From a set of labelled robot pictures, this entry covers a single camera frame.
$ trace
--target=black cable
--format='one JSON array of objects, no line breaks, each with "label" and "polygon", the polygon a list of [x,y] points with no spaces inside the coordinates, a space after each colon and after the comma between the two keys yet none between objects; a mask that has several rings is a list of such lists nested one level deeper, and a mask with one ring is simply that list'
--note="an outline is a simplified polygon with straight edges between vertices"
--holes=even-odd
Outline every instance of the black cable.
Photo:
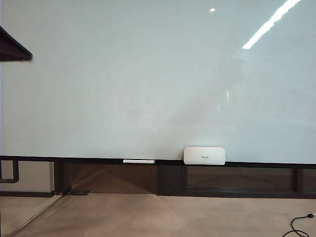
[{"label": "black cable", "polygon": [[314,214],[308,214],[307,216],[300,216],[300,217],[295,217],[292,221],[291,221],[291,228],[292,230],[286,232],[282,237],[285,237],[287,234],[289,233],[292,233],[292,232],[295,232],[298,236],[300,237],[310,237],[310,235],[302,230],[298,230],[296,228],[294,228],[293,226],[293,222],[297,219],[304,219],[304,218],[313,218],[315,215]]}]

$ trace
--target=white box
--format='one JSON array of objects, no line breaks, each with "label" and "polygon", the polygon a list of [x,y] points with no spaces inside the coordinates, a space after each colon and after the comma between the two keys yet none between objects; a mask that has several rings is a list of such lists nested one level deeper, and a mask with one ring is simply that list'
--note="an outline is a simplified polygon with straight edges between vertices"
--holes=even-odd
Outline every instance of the white box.
[{"label": "white box", "polygon": [[225,149],[221,147],[186,147],[183,153],[184,164],[225,164]]}]

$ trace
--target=glass panel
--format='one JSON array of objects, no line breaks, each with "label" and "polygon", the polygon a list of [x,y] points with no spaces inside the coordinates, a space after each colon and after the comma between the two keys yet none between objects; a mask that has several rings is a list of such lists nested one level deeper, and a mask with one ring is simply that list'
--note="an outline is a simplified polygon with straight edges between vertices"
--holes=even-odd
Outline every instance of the glass panel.
[{"label": "glass panel", "polygon": [[291,169],[188,167],[188,188],[292,191]]},{"label": "glass panel", "polygon": [[157,167],[127,164],[71,164],[73,191],[155,194]]},{"label": "glass panel", "polygon": [[304,169],[304,191],[316,193],[316,169]]}]

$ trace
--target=dark object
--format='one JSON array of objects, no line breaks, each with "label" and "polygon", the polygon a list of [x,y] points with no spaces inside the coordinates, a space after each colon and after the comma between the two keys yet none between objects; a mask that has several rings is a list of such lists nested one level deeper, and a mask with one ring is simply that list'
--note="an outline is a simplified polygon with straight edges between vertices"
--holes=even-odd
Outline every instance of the dark object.
[{"label": "dark object", "polygon": [[2,179],[0,162],[0,184],[14,184],[19,181],[19,161],[12,161],[13,179]]},{"label": "dark object", "polygon": [[57,195],[66,195],[72,190],[69,162],[54,162],[54,189]]},{"label": "dark object", "polygon": [[297,219],[313,218],[313,217],[314,217],[314,214],[308,214],[307,216],[295,217],[295,218],[291,221],[291,228],[292,228],[292,230],[286,232],[282,237],[284,237],[284,236],[286,236],[287,234],[292,233],[292,232],[295,232],[295,233],[296,233],[298,236],[300,236],[300,237],[310,237],[308,233],[294,228],[293,222],[294,222],[295,220],[297,220]]},{"label": "dark object", "polygon": [[20,191],[1,191],[0,197],[23,197],[23,198],[51,198],[55,191],[45,192],[20,192]]},{"label": "dark object", "polygon": [[31,60],[32,53],[0,26],[0,62]]}]

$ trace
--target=wall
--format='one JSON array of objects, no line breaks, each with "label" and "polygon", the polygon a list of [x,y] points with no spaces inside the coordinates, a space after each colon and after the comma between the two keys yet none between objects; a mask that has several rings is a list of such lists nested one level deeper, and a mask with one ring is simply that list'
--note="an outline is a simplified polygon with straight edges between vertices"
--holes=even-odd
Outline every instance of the wall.
[{"label": "wall", "polygon": [[[2,177],[12,178],[12,164],[2,161]],[[1,184],[1,191],[44,192],[54,190],[53,163],[51,162],[19,162],[20,180],[15,184]]]}]

